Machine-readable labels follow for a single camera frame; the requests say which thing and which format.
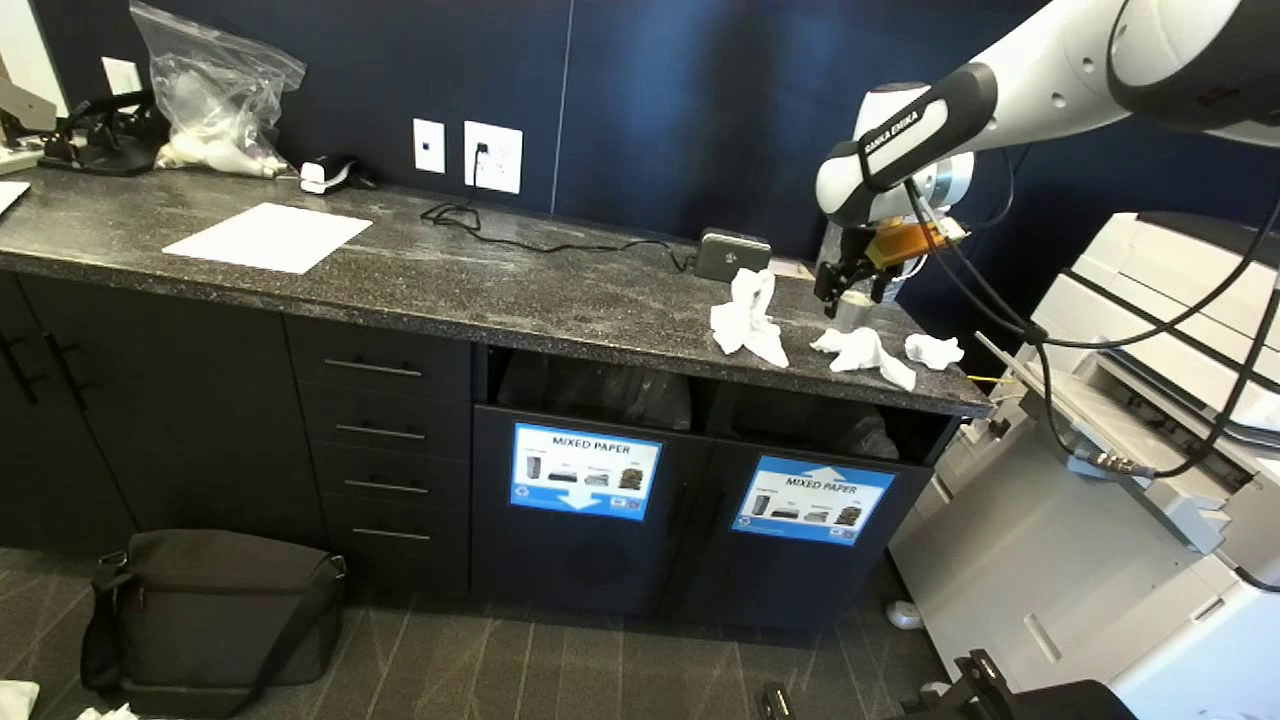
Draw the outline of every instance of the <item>white machine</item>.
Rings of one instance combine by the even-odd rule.
[[[852,285],[901,270],[903,251],[875,247],[879,224],[903,213],[903,185],[955,150],[1122,117],[1280,149],[1276,37],[1280,0],[1053,0],[832,150],[815,199],[844,234],[841,261],[818,265],[818,300],[835,310]],[[933,224],[924,193],[908,196]],[[1280,715],[1280,285],[1266,257],[1239,261],[1244,234],[1112,215],[1017,323],[1028,345],[1007,357],[990,415],[946,447],[892,542],[946,662],[988,647],[1012,686],[1104,678],[1158,720]],[[1239,279],[1200,302],[1231,265]],[[1049,378],[1066,445],[1096,452],[1057,447]]]
[[[1203,291],[1148,285],[1130,247],[1168,247],[1187,267],[1224,267],[1236,228],[1178,215],[1112,215],[1036,323],[1053,336],[1143,328],[1139,306],[1183,306]],[[1183,388],[1212,348],[1244,345],[1261,285],[1253,267],[1220,302],[1187,320],[1158,365],[1116,351],[1053,351],[1059,415],[1099,447],[1165,468],[1191,452],[1203,418],[1152,369]],[[1280,378],[1266,345],[1263,384]],[[963,428],[921,495],[892,559],[942,661],[988,647],[1017,693],[1104,678],[1130,712],[1280,715],[1280,452],[1255,431],[1214,438],[1200,468],[1143,485],[1073,472],[1041,418],[1041,369],[1024,348],[990,392],[990,415]]]

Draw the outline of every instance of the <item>cabinet drawer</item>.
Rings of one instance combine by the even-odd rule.
[[[288,320],[288,338],[303,384],[441,384],[468,392],[468,345],[316,320]]]
[[[462,452],[468,396],[425,384],[320,384],[303,388],[307,428],[324,438],[399,452]]]
[[[459,541],[416,541],[394,531],[359,531],[345,541],[345,557],[354,589],[412,589],[428,604],[468,598],[468,542]]]
[[[327,524],[363,536],[435,541],[453,521],[425,495],[336,487],[324,492]]]
[[[320,438],[316,445],[316,477],[324,492],[382,492],[382,495],[441,495],[462,492],[468,485],[468,452],[416,452],[416,447],[382,447],[369,438]]]

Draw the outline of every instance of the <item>black bag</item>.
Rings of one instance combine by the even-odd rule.
[[[238,531],[141,531],[98,559],[78,678],[109,703],[235,715],[266,684],[324,677],[345,559]]]
[[[55,121],[39,166],[135,177],[154,166],[164,139],[166,121],[150,90],[109,97]]]

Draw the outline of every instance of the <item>white tissue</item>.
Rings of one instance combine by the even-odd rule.
[[[135,720],[135,715],[127,703],[120,703],[111,712],[83,706],[77,720]]]
[[[917,392],[917,370],[879,348],[879,376],[903,392]]]
[[[917,370],[879,345],[875,328],[856,328],[856,330],[829,328],[818,338],[811,338],[811,348],[835,357],[832,370],[879,369],[886,384],[917,392]]]
[[[870,328],[856,328],[856,330],[829,328],[811,348],[835,357],[832,370],[859,370],[879,365],[879,330]]]
[[[910,365],[924,365],[933,370],[942,370],[963,360],[963,348],[955,336],[937,338],[937,336],[917,330],[917,336],[908,336],[903,351]]]
[[[741,267],[733,274],[733,300],[712,306],[712,336],[723,357],[746,348],[764,365],[787,369],[783,330],[764,317],[776,291],[776,274]]]

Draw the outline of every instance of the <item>dark blue wall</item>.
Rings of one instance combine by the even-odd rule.
[[[123,0],[37,0],[77,97],[95,51],[133,51]],[[811,257],[823,218],[811,171],[856,99],[883,79],[937,79],[1036,0],[164,0],[307,65],[288,99],[292,157],[354,150],[392,185],[412,171],[407,117],[529,133],[515,206],[637,233],[758,233]],[[1261,218],[1280,161],[1143,125],[1033,149],[1021,202],[967,251],[1021,306],[1116,206]],[[959,215],[1001,202],[985,163]],[[973,328],[924,270],[908,302]]]

